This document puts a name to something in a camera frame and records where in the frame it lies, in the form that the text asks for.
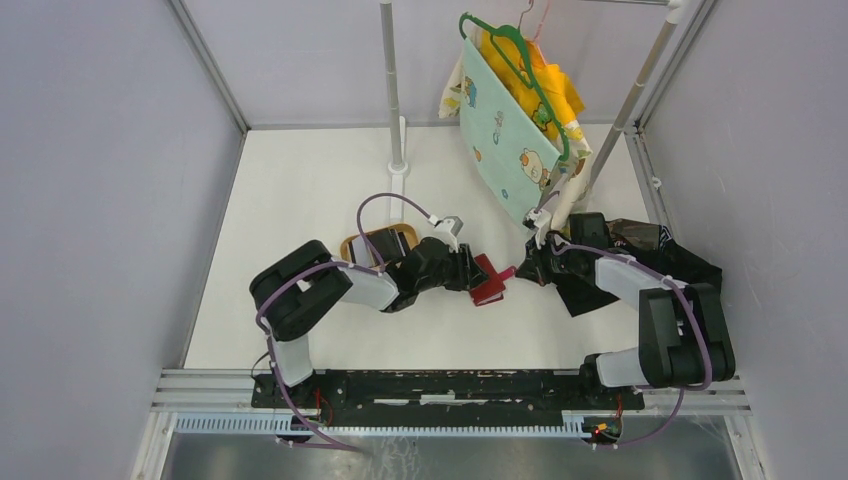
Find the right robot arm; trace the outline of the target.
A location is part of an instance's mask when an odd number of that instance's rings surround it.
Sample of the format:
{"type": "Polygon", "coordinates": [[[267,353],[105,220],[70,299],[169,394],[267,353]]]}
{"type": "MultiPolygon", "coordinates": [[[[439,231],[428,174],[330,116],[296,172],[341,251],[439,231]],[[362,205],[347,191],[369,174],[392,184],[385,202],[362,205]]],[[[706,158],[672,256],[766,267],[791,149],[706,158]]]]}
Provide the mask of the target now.
{"type": "Polygon", "coordinates": [[[587,357],[580,400],[602,408],[622,387],[705,389],[731,379],[736,359],[721,303],[722,270],[679,245],[663,225],[529,211],[521,279],[552,284],[578,317],[615,302],[637,313],[637,344],[587,357]]]}

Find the red card holder wallet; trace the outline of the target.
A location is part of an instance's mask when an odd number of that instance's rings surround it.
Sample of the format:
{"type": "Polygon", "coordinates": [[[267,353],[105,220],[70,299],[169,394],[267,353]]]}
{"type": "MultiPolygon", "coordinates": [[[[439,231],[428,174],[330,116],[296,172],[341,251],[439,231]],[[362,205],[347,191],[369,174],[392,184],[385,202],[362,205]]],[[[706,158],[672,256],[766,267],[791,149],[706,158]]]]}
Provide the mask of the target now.
{"type": "Polygon", "coordinates": [[[477,255],[474,260],[483,269],[487,279],[469,292],[475,307],[483,307],[502,301],[506,291],[505,282],[515,276],[517,268],[509,266],[498,271],[486,254],[477,255]]]}

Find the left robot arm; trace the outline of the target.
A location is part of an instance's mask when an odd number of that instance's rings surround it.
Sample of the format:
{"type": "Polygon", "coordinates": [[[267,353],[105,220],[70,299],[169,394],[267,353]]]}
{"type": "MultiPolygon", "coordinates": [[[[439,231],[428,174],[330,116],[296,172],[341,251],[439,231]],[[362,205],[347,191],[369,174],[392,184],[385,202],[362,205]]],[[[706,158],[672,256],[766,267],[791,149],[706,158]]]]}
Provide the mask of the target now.
{"type": "Polygon", "coordinates": [[[314,394],[314,367],[308,333],[338,303],[396,313],[419,294],[437,288],[470,292],[489,280],[470,247],[452,247],[426,237],[405,256],[375,270],[334,257],[310,240],[259,273],[249,285],[277,383],[275,392],[290,407],[314,394]]]}

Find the yellow oval card tray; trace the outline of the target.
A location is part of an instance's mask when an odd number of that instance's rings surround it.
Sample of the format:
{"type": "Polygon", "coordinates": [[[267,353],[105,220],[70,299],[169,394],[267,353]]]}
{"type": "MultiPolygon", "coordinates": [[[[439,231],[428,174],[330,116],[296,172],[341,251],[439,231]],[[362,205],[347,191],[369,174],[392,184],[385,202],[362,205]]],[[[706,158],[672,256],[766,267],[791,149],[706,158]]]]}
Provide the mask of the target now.
{"type": "Polygon", "coordinates": [[[340,258],[375,271],[385,271],[393,262],[407,256],[419,244],[415,229],[406,223],[368,231],[365,238],[353,235],[340,247],[340,258]]]}

